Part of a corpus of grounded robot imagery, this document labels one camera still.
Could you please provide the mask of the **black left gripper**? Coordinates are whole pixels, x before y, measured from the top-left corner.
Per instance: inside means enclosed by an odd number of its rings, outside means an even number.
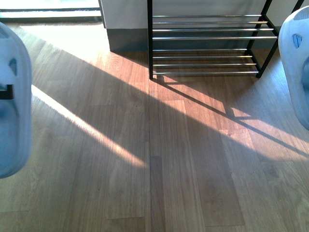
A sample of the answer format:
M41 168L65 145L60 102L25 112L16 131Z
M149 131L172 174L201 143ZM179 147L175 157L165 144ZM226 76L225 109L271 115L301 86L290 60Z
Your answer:
M12 100L14 98L13 85L6 85L0 89L1 100Z

